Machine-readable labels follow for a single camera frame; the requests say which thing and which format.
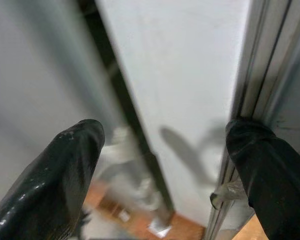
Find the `orange floor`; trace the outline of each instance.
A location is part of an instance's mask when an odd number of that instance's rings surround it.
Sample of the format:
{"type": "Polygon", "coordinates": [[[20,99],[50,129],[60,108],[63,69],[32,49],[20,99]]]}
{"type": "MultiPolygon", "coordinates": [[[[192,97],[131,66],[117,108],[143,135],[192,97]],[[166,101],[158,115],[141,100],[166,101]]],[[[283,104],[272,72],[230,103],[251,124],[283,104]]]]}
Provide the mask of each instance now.
{"type": "MultiPolygon", "coordinates": [[[[98,183],[89,188],[85,203],[96,208],[107,192],[107,188],[98,183]]],[[[111,218],[110,214],[100,210],[106,218],[111,218]]],[[[134,213],[129,224],[121,224],[130,234],[147,240],[200,240],[204,234],[205,228],[197,223],[194,223],[178,214],[174,214],[171,219],[171,229],[164,238],[159,238],[148,231],[148,226],[151,219],[143,213],[134,213]]]]}
{"type": "MultiPolygon", "coordinates": [[[[104,217],[111,219],[112,217],[110,214],[107,214],[105,211],[98,208],[106,192],[107,187],[101,183],[91,185],[85,198],[85,203],[99,210],[104,217]]],[[[133,217],[131,218],[131,221],[129,221],[129,224],[120,223],[115,219],[112,220],[121,224],[127,232],[139,239],[200,240],[205,231],[203,226],[175,213],[171,219],[171,230],[168,232],[166,237],[159,238],[148,230],[148,226],[151,222],[151,219],[148,216],[141,212],[135,212],[132,216],[133,217]]],[[[258,218],[254,215],[233,238],[233,240],[268,240],[268,238],[263,231],[258,218]]]]}

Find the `white wall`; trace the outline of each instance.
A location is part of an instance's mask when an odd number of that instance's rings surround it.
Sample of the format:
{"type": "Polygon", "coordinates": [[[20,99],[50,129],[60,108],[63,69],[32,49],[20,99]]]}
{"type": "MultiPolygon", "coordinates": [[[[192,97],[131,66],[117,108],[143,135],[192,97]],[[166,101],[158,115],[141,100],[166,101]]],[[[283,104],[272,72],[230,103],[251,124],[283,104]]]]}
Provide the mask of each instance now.
{"type": "Polygon", "coordinates": [[[207,225],[249,0],[99,0],[176,211],[207,225]]]}

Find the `wooden floor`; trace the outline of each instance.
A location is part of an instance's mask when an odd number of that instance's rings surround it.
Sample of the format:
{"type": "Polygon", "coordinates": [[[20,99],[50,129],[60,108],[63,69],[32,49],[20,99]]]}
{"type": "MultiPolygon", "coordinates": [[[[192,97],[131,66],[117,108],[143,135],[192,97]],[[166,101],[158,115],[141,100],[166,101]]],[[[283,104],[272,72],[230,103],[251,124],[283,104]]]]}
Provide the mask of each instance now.
{"type": "MultiPolygon", "coordinates": [[[[103,184],[94,184],[89,188],[85,203],[93,208],[99,208],[99,204],[106,195],[107,187],[103,184]]],[[[107,218],[112,218],[111,214],[99,209],[107,218]]],[[[135,212],[129,223],[120,223],[116,219],[112,219],[119,223],[133,236],[139,239],[147,240],[201,240],[205,228],[195,222],[192,222],[181,215],[174,214],[171,219],[171,230],[164,238],[159,238],[148,230],[151,219],[143,213],[135,212]]],[[[241,229],[241,231],[233,238],[233,240],[268,240],[263,231],[258,218],[254,215],[249,222],[241,229]]]]}
{"type": "Polygon", "coordinates": [[[268,240],[256,215],[238,232],[232,240],[268,240]]]}

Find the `white panel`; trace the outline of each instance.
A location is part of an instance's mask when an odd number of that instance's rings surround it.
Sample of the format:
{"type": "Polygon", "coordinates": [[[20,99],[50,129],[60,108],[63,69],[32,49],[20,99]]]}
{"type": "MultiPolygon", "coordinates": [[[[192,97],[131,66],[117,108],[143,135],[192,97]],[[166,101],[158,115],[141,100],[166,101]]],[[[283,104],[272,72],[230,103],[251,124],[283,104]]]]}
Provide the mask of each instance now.
{"type": "Polygon", "coordinates": [[[208,224],[248,0],[100,0],[175,209],[208,224]]]}

